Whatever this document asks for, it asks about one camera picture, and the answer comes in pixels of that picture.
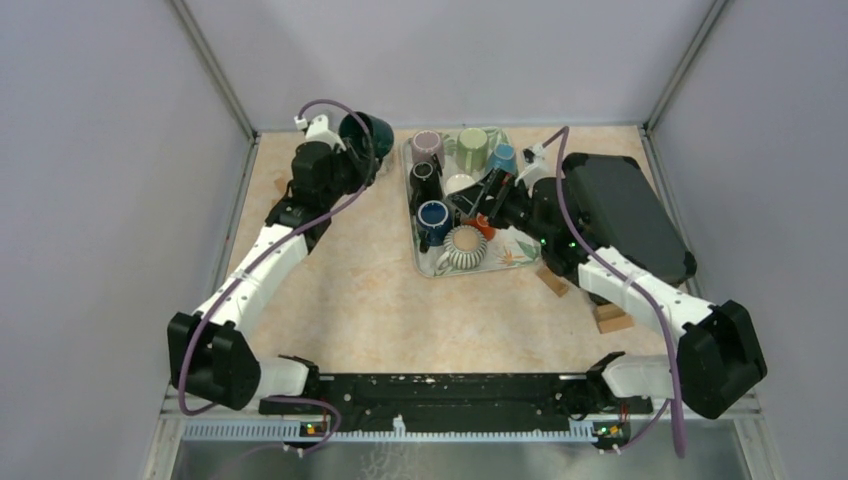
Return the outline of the light blue dotted mug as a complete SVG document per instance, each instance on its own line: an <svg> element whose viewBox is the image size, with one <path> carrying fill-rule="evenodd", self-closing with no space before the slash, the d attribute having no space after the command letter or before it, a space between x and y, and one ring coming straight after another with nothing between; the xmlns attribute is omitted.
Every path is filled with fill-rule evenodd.
<svg viewBox="0 0 848 480"><path fill-rule="evenodd" d="M516 150L510 144L499 143L490 153L486 162L484 173L493 170L503 170L513 176L518 173Z"/></svg>

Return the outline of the dark green mug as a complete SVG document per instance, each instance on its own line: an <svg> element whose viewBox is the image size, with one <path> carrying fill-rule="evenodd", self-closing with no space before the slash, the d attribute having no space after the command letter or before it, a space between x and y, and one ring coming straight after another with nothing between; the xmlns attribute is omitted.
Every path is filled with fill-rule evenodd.
<svg viewBox="0 0 848 480"><path fill-rule="evenodd" d="M356 111L355 115L359 120L351 114L341 120L339 136L346 139L359 155L366 155L372 148L375 157L382 161L394 147L393 128L387 121L365 112Z"/></svg>

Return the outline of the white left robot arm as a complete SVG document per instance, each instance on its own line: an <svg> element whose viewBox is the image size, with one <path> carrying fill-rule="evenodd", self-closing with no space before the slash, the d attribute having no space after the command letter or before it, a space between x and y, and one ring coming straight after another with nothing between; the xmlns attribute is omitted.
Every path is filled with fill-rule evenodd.
<svg viewBox="0 0 848 480"><path fill-rule="evenodd" d="M304 133L283 195L269 211L245 257L215 292L167 326L171 383L180 411L215 406L240 410L256 396L282 396L297 413L319 404L320 386L303 360L260 360L248 332L283 280L315 248L334 215L375 180L383 153L366 114L347 115L337 129L327 116L298 118Z"/></svg>

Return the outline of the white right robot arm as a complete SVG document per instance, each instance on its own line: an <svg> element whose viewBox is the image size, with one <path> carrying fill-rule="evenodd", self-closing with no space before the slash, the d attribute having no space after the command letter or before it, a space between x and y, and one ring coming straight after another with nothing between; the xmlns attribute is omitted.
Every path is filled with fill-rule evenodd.
<svg viewBox="0 0 848 480"><path fill-rule="evenodd" d="M528 235L553 273L659 331L663 354L621 355L588 382L594 409L648 396L668 400L674 416L690 409L715 419L767 377L749 311L680 289L694 257L632 158L571 154L532 184L494 169L448 199Z"/></svg>

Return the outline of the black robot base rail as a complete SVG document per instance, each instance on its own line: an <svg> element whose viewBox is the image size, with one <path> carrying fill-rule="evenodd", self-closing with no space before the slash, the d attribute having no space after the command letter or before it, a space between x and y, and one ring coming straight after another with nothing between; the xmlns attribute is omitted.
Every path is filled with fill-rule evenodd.
<svg viewBox="0 0 848 480"><path fill-rule="evenodd" d="M652 410L648 399L614 397L597 373L324 374L296 404L258 408L325 421L339 412L342 432L385 432L400 418L413 433L559 432L591 415Z"/></svg>

